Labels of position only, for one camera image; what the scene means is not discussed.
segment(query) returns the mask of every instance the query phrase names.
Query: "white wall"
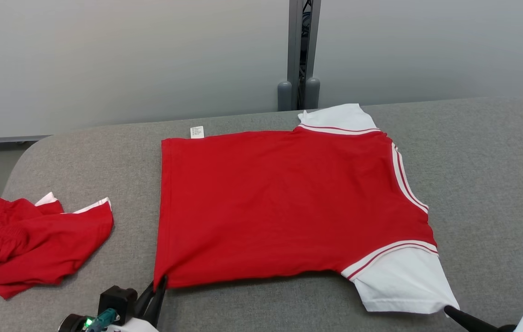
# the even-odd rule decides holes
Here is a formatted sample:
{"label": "white wall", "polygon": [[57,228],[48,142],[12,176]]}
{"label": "white wall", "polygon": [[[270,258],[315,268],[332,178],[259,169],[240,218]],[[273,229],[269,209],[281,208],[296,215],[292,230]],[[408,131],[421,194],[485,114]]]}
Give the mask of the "white wall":
{"label": "white wall", "polygon": [[288,1],[0,0],[0,137],[276,111]]}
{"label": "white wall", "polygon": [[523,0],[322,0],[319,106],[523,97]]}

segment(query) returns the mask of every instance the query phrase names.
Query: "crumpled red shirt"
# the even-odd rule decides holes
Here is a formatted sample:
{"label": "crumpled red shirt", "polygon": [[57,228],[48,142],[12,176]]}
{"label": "crumpled red shirt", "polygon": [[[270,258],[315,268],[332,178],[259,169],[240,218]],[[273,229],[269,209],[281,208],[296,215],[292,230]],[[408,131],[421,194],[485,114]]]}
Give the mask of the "crumpled red shirt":
{"label": "crumpled red shirt", "polygon": [[58,285],[74,274],[110,235],[110,201],[64,213],[52,193],[37,205],[0,198],[0,296],[37,284]]}

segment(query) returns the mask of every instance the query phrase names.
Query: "red fabric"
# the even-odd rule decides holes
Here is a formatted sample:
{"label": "red fabric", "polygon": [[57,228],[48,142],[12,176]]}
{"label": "red fabric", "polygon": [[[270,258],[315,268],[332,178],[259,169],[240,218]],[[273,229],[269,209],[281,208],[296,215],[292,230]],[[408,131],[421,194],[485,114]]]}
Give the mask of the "red fabric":
{"label": "red fabric", "polygon": [[59,202],[0,198],[0,296],[59,284],[108,238],[112,223],[109,204],[73,214],[63,213]]}
{"label": "red fabric", "polygon": [[341,273],[402,240],[436,245],[403,195],[392,140],[297,127],[162,141],[154,281],[168,287]]}

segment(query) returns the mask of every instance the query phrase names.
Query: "gray pole base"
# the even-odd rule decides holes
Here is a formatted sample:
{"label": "gray pole base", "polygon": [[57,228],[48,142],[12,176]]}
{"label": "gray pole base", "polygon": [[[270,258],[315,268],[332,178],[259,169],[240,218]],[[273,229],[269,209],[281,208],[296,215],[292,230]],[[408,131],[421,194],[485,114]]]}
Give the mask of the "gray pole base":
{"label": "gray pole base", "polygon": [[292,83],[280,82],[278,84],[278,112],[292,110]]}
{"label": "gray pole base", "polygon": [[321,82],[318,78],[311,77],[306,80],[304,86],[304,108],[317,109],[318,108],[318,91],[321,88]]}

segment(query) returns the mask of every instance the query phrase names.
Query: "gray padded surface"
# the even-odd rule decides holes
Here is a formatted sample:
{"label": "gray padded surface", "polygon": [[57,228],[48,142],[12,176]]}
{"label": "gray padded surface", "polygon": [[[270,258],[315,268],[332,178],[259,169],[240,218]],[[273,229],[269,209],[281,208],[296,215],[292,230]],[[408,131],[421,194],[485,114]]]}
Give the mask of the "gray padded surface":
{"label": "gray padded surface", "polygon": [[[462,309],[495,325],[523,314],[523,101],[462,99],[364,107],[399,146]],[[4,198],[49,191],[73,211],[109,196],[110,239],[61,286],[0,298],[0,331],[55,331],[69,313],[95,314],[111,285],[151,280],[159,216],[160,140],[291,130],[297,111],[124,124],[43,139],[13,170]],[[369,314],[334,273],[171,290],[161,331],[462,331],[442,313]]]}

